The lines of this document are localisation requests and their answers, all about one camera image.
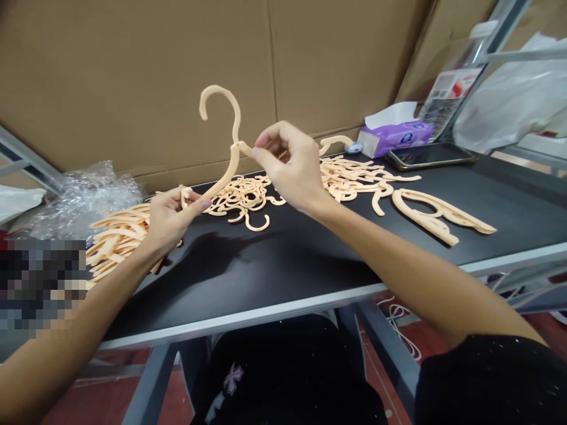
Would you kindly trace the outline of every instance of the person's right hand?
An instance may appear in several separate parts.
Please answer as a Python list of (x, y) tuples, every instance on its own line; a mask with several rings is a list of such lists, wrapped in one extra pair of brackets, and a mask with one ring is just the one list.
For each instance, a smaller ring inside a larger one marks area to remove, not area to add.
[(323, 188), (319, 146), (286, 121), (265, 129), (252, 155), (264, 167), (282, 198), (302, 213), (333, 200)]

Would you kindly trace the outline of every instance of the phone screen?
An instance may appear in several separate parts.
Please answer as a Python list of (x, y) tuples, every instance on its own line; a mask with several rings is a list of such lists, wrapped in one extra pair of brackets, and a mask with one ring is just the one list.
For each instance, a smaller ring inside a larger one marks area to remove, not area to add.
[(470, 159), (472, 155), (450, 143), (433, 143), (412, 148), (393, 149), (400, 161), (407, 165), (428, 164), (430, 162)]

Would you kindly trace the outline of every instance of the black table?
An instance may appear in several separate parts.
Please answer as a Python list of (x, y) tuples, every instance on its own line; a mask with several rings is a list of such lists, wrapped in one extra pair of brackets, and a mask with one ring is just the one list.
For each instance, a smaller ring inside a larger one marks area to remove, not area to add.
[[(362, 154), (347, 155), (368, 161)], [(383, 161), (386, 169), (399, 175)], [(382, 199), (378, 217), (372, 193), (359, 194), (348, 208), (389, 231), (456, 264), (486, 276), (567, 257), (567, 181), (496, 158), (476, 164), (424, 169), (415, 182), (393, 182), (436, 196), (492, 225), (483, 235), (449, 223), (460, 242), (448, 247)], [(196, 188), (201, 193), (211, 184)], [(273, 187), (268, 194), (277, 196)], [(413, 208), (428, 207), (407, 201)], [(159, 275), (148, 276), (109, 329), (101, 349), (154, 346), (243, 326), (333, 308), (385, 289), (349, 247), (290, 205), (268, 203), (252, 212), (251, 224), (271, 224), (254, 233), (237, 216), (199, 216), (184, 245), (169, 255)]]

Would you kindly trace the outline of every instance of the smartphone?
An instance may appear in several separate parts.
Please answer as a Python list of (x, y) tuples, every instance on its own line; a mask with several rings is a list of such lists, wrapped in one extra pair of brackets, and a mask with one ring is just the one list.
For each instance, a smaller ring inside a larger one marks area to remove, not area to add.
[(476, 156), (452, 143), (432, 143), (392, 149), (387, 156), (399, 170), (475, 162)]

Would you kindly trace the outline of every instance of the tissue box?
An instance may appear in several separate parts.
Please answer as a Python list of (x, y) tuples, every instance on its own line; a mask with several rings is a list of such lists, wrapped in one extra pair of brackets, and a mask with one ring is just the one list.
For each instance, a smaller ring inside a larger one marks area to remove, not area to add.
[(381, 158), (395, 148), (425, 145), (435, 126), (422, 121), (411, 121), (396, 125), (386, 125), (374, 130), (364, 126), (360, 129), (358, 143), (362, 153), (370, 158)]

